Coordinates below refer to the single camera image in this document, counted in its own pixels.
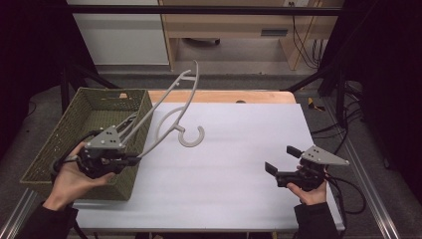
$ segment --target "human hand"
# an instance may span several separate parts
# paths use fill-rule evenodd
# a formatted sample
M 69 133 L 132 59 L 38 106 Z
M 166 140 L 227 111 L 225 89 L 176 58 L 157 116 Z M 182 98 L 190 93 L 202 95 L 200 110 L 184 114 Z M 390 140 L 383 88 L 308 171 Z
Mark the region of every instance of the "human hand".
M 84 142 L 80 143 L 70 156 L 77 155 L 84 146 Z M 54 211 L 63 210 L 66 205 L 82 197 L 92 188 L 106 185 L 112 177 L 114 173 L 110 172 L 102 177 L 91 179 L 80 172 L 76 162 L 64 163 L 56 177 L 53 190 L 43 206 Z
M 324 181 L 317 189 L 311 191 L 303 191 L 294 183 L 288 183 L 287 188 L 296 195 L 302 203 L 311 206 L 326 202 L 326 181 Z

